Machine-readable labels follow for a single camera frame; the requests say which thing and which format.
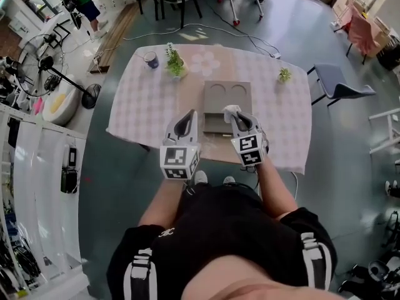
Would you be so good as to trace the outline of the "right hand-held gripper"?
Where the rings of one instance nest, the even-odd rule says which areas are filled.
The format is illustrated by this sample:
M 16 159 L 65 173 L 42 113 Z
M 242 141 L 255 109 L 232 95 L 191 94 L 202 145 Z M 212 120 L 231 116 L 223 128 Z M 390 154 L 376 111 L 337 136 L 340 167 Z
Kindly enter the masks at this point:
M 256 117 L 237 112 L 232 116 L 232 145 L 243 167 L 254 167 L 264 161 L 269 141 Z

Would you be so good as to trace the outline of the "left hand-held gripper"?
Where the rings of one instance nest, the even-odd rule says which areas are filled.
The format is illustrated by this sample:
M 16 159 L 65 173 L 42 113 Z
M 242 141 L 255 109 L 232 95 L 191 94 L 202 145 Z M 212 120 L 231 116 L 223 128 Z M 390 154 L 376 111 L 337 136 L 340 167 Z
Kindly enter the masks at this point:
M 159 163 L 164 177 L 169 180 L 191 180 L 199 163 L 200 149 L 198 113 L 191 109 L 167 125 L 159 150 Z

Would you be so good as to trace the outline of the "white cloth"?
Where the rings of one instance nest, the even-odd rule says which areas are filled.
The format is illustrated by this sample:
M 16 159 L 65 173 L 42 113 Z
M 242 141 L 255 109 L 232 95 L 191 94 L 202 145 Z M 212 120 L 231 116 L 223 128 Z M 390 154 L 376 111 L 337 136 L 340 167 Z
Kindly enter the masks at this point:
M 230 123 L 232 118 L 237 118 L 241 112 L 241 108 L 238 105 L 227 105 L 223 110 L 224 122 Z

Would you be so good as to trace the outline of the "grey compartment tray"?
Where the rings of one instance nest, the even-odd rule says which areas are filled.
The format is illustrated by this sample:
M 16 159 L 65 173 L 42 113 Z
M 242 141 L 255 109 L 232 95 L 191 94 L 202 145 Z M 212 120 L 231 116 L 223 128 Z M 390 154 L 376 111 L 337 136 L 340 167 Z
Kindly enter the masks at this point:
M 232 136 L 231 123 L 224 121 L 223 109 L 238 105 L 242 112 L 252 114 L 251 83 L 242 81 L 204 82 L 204 133 Z

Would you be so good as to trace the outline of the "person's left forearm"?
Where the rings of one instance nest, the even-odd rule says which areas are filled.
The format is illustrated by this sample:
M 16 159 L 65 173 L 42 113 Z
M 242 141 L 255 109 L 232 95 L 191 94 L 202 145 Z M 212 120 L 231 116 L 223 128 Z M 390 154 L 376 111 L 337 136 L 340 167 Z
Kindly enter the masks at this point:
M 138 226 L 173 226 L 185 182 L 164 179 L 150 205 L 139 220 Z

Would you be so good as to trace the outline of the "person's right forearm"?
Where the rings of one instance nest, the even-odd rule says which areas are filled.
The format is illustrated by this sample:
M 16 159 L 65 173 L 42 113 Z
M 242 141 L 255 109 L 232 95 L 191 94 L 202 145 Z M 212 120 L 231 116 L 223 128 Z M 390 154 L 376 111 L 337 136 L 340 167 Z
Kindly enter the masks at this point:
M 256 165 L 256 171 L 264 208 L 270 217 L 280 220 L 298 209 L 293 195 L 267 156 Z

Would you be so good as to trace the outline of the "pink checked tablecloth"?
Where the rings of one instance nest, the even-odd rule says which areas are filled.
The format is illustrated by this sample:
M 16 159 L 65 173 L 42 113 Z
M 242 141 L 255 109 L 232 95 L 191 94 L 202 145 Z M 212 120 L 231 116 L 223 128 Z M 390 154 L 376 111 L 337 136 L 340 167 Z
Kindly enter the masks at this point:
M 222 46 L 178 44 L 189 71 L 174 79 L 166 70 L 166 47 L 137 49 L 118 84 L 108 133 L 159 148 L 168 123 L 195 109 L 202 118 L 205 81 L 251 83 L 252 113 L 269 140 L 269 158 L 280 170 L 304 173 L 312 129 L 312 106 L 305 70 L 251 51 Z M 143 56 L 154 51 L 159 67 L 151 69 Z M 288 68 L 291 79 L 281 84 L 278 74 Z

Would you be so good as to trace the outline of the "white-flowered potted plant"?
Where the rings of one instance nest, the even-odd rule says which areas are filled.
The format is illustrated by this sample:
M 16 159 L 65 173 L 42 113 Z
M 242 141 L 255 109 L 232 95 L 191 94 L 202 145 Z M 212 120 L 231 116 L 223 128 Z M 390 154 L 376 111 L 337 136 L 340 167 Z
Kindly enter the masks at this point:
M 184 59 L 171 42 L 166 45 L 166 70 L 174 79 L 186 77 L 189 71 Z

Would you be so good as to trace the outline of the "person's black shirt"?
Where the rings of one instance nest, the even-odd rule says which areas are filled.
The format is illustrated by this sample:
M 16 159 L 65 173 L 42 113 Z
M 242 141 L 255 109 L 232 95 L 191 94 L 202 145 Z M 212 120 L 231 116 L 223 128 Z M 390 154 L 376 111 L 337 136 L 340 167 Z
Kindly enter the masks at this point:
M 223 256 L 254 262 L 275 281 L 328 289 L 338 257 L 328 232 L 306 208 L 275 220 L 245 187 L 206 187 L 189 196 L 171 228 L 128 229 L 112 255 L 112 300 L 180 300 L 190 280 Z

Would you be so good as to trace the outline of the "blue-grey chair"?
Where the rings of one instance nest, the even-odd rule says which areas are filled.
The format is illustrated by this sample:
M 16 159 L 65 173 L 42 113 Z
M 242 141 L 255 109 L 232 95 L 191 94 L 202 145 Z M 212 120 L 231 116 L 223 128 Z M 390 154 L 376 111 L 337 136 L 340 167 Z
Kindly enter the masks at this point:
M 324 94 L 313 100 L 312 106 L 324 98 L 331 100 L 327 105 L 329 107 L 342 99 L 364 98 L 376 94 L 375 90 L 368 85 L 364 85 L 361 90 L 356 90 L 347 85 L 344 74 L 337 65 L 315 64 L 307 72 L 307 75 L 310 75 L 313 71 L 317 74 L 317 82 L 320 83 Z

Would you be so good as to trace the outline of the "wooden floor board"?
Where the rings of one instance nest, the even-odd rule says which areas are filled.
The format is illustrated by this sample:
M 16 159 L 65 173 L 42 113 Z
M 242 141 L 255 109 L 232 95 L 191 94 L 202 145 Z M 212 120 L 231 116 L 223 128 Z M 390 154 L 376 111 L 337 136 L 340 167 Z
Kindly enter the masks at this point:
M 108 72 L 114 61 L 117 48 L 123 43 L 124 35 L 138 14 L 139 4 L 136 2 L 126 5 L 118 14 L 107 34 L 102 38 L 102 42 L 89 65 L 88 73 L 105 74 Z

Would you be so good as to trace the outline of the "egg-shaped cushion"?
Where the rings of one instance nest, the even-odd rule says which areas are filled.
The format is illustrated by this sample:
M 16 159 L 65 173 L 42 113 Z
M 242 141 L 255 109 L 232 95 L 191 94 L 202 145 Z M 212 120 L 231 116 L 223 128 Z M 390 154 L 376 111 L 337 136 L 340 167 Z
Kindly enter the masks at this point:
M 81 91 L 62 79 L 44 102 L 43 120 L 58 126 L 66 125 L 74 116 L 80 97 Z

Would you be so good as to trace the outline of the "white metal shelf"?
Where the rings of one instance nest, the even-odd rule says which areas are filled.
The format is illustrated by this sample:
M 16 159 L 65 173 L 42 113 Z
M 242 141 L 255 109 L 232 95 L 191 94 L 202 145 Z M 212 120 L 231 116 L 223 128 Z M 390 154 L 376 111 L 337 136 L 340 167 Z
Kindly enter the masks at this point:
M 0 299 L 84 300 L 79 182 L 86 138 L 0 104 Z M 77 193 L 61 192 L 62 167 Z

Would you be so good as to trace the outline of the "black wheeled equipment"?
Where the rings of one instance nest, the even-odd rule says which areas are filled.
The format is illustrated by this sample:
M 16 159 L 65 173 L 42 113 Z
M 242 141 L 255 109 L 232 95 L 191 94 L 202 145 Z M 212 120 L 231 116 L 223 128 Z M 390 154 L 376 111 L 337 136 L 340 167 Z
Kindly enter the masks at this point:
M 338 287 L 339 293 L 359 300 L 400 300 L 400 213 L 391 213 L 385 230 L 389 237 L 382 246 L 389 248 L 387 252 L 367 266 L 354 265 L 350 278 Z

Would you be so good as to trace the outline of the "white metal frame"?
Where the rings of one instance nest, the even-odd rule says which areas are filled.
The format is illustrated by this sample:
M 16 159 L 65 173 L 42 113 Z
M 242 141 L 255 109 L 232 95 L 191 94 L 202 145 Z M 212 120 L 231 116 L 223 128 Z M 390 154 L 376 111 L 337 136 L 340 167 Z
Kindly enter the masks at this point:
M 369 150 L 370 155 L 400 145 L 400 107 L 369 116 L 368 120 L 382 120 L 386 126 L 386 137 Z

